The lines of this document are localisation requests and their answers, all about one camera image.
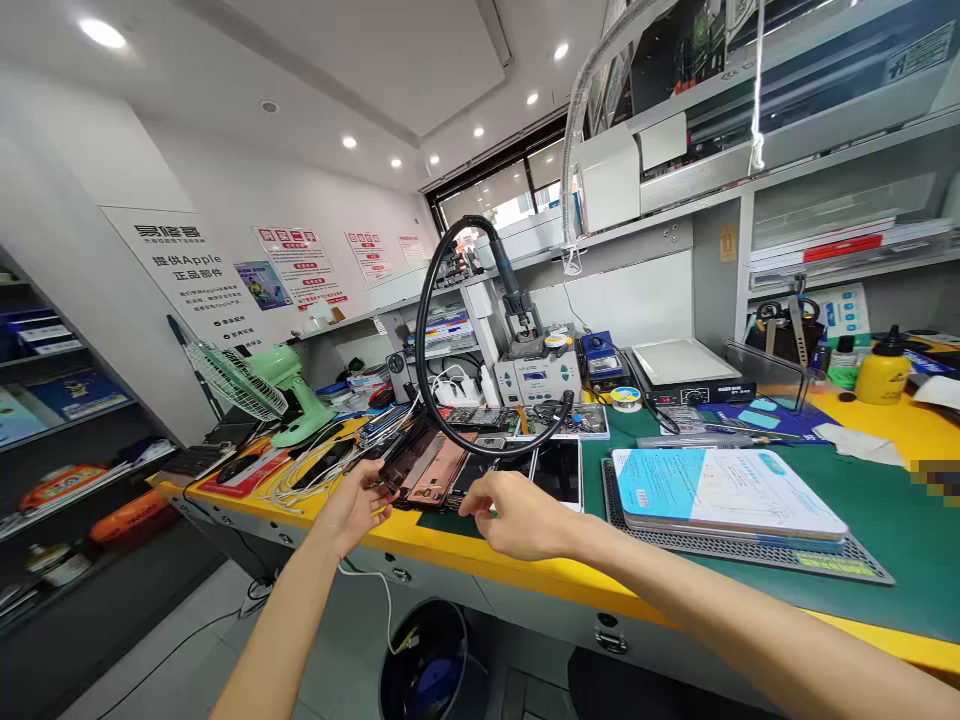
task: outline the window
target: window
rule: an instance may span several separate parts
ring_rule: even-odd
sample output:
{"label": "window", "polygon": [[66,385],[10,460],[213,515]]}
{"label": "window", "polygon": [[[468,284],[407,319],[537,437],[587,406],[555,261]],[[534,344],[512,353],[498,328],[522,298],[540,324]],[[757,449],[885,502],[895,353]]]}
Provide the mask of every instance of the window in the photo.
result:
{"label": "window", "polygon": [[534,189],[540,189],[560,179],[560,166],[563,161],[563,140],[557,140],[547,145],[528,158],[530,162],[530,179]]}
{"label": "window", "polygon": [[[560,200],[565,118],[551,120],[493,157],[426,193],[441,233],[464,215],[483,215],[502,230]],[[469,231],[458,237],[470,244]]]}
{"label": "window", "polygon": [[464,215],[483,215],[499,230],[533,215],[523,161],[489,175],[440,203],[447,227]]}

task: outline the yellow bottle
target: yellow bottle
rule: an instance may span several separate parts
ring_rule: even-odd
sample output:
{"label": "yellow bottle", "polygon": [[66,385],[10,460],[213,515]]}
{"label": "yellow bottle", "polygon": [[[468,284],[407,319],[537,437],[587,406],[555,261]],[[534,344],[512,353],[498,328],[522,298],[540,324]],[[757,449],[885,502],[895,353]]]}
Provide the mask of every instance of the yellow bottle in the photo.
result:
{"label": "yellow bottle", "polygon": [[867,355],[857,376],[857,399],[870,405],[896,405],[900,402],[907,376],[913,365],[903,356],[900,328],[894,325],[889,334]]}

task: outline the green work mat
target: green work mat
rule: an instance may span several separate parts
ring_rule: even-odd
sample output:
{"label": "green work mat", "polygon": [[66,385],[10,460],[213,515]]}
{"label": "green work mat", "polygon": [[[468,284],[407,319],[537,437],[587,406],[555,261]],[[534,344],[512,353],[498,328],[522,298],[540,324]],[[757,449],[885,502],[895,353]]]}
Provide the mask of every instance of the green work mat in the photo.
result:
{"label": "green work mat", "polygon": [[[583,443],[586,511],[605,519],[600,460],[636,438],[658,435],[646,411],[608,410],[610,440]],[[797,607],[960,642],[960,509],[927,495],[902,468],[837,455],[832,445],[771,445],[850,526],[863,546],[896,579],[894,587],[810,575],[729,560],[684,555]],[[480,537],[472,518],[424,513],[418,522],[443,532]]]}

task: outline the trash can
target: trash can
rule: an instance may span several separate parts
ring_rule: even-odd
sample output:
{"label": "trash can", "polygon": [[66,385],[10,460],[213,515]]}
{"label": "trash can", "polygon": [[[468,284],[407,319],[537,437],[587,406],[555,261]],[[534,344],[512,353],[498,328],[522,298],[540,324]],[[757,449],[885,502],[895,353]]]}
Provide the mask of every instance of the trash can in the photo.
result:
{"label": "trash can", "polygon": [[487,707],[487,671],[470,655],[460,608],[427,600],[400,623],[380,668],[383,720],[482,720]]}

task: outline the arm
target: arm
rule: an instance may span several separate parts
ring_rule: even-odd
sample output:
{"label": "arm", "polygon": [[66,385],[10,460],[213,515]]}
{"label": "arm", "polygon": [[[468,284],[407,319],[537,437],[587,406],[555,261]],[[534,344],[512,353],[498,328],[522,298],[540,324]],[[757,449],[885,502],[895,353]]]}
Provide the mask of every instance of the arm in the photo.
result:
{"label": "arm", "polygon": [[327,499],[284,566],[212,720],[286,720],[293,714],[337,563],[393,510],[387,488],[365,489],[378,479],[382,464],[362,461]]}
{"label": "arm", "polygon": [[[490,513],[496,504],[496,517]],[[960,693],[790,605],[579,515],[519,473],[488,473],[460,507],[491,547],[566,557],[619,581],[796,718],[956,718]]]}

